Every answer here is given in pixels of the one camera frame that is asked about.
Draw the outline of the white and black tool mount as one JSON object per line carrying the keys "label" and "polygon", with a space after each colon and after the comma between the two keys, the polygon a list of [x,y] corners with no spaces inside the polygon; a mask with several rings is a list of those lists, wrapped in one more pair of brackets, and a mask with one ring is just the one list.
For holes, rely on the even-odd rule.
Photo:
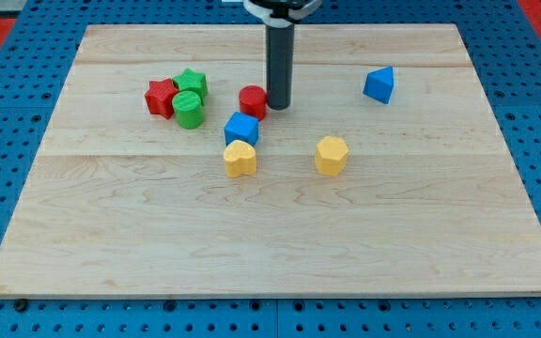
{"label": "white and black tool mount", "polygon": [[244,0],[244,8],[270,27],[289,27],[320,8],[322,0]]}

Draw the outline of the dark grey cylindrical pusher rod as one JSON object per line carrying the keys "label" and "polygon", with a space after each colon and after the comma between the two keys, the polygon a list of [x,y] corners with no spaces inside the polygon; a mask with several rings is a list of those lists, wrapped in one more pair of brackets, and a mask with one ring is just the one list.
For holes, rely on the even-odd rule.
{"label": "dark grey cylindrical pusher rod", "polygon": [[290,106],[295,26],[266,26],[267,104],[273,110]]}

